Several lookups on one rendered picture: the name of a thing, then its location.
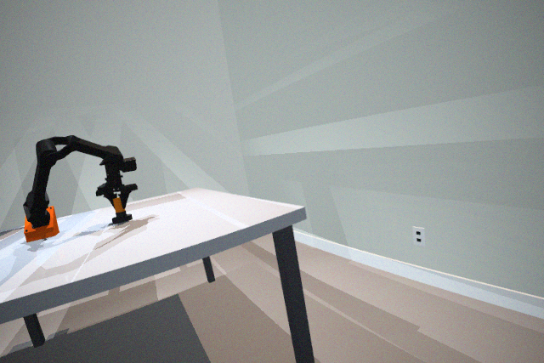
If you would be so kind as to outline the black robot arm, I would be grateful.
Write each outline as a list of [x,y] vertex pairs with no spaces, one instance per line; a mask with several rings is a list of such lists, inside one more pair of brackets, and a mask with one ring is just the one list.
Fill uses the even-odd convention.
[[[56,145],[66,145],[61,150]],[[33,181],[32,191],[26,197],[23,204],[26,219],[31,223],[33,229],[49,225],[50,214],[47,211],[49,199],[46,191],[50,169],[55,163],[68,156],[72,151],[80,151],[90,156],[97,156],[103,159],[99,165],[105,165],[106,175],[135,171],[137,169],[134,157],[123,158],[122,153],[116,146],[101,146],[93,142],[80,139],[75,135],[66,137],[54,136],[43,139],[36,143],[37,167]],[[99,193],[107,194],[109,191],[117,190],[115,179],[97,187]]]

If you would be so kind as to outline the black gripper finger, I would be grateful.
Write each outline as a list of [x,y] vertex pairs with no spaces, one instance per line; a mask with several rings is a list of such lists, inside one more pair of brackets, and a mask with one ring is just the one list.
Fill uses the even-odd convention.
[[127,193],[123,193],[123,194],[118,194],[118,196],[121,198],[121,203],[122,203],[122,208],[124,209],[127,205],[127,200],[128,200],[128,197],[129,197],[129,193],[132,192],[132,191],[129,191]]
[[114,193],[114,194],[109,195],[109,196],[103,196],[103,197],[106,197],[107,199],[109,199],[111,205],[114,207],[113,199],[116,199],[116,198],[117,198],[117,193]]

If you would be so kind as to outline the orange knob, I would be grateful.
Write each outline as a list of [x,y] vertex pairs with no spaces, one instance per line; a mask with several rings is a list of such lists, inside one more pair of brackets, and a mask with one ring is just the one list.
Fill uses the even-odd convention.
[[124,209],[122,208],[122,203],[121,203],[121,198],[120,197],[118,197],[116,199],[113,199],[113,203],[114,203],[114,208],[115,208],[116,213],[125,211],[125,208]]

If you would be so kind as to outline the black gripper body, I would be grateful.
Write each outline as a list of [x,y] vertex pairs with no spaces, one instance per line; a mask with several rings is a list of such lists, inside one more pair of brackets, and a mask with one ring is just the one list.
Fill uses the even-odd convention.
[[[106,176],[107,176],[107,178],[105,179],[105,181],[108,180],[108,182],[111,182],[111,179],[115,179],[115,180],[116,180],[118,189],[117,189],[117,190],[109,191],[107,194],[102,194],[102,195],[104,195],[104,196],[112,195],[112,194],[114,194],[114,192],[116,193],[116,192],[120,192],[120,191],[121,191],[121,194],[123,194],[123,193],[127,193],[127,192],[129,192],[129,191],[137,190],[137,189],[138,189],[138,187],[137,187],[136,184],[129,184],[129,185],[125,185],[125,186],[124,186],[124,184],[122,184],[122,179],[121,179],[121,177],[123,177],[123,175],[114,174],[114,173],[113,173],[113,174],[106,175]],[[98,190],[97,190],[95,193],[96,193],[96,196],[102,196],[102,195],[99,193]]]

